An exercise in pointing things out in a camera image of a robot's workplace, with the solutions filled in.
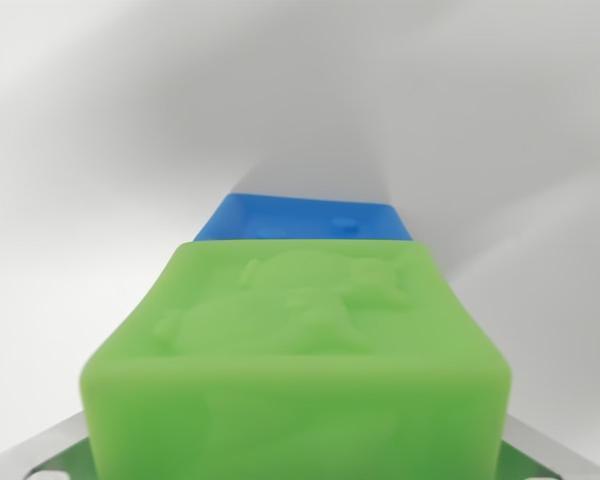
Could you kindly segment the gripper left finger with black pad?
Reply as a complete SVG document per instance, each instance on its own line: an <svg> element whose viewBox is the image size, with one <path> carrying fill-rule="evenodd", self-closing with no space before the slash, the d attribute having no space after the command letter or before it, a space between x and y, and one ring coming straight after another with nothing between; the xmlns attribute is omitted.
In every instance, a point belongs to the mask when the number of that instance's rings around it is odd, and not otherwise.
<svg viewBox="0 0 600 480"><path fill-rule="evenodd" d="M0 479L96 479L84 413L0 454Z"/></svg>

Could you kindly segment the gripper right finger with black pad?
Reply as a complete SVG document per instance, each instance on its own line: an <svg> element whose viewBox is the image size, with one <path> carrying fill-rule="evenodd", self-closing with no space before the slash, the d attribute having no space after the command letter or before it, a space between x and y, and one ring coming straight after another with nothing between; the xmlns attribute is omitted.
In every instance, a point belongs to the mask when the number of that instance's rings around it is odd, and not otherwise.
<svg viewBox="0 0 600 480"><path fill-rule="evenodd" d="M588 463L575 452L509 416L501 451L502 479L587 479Z"/></svg>

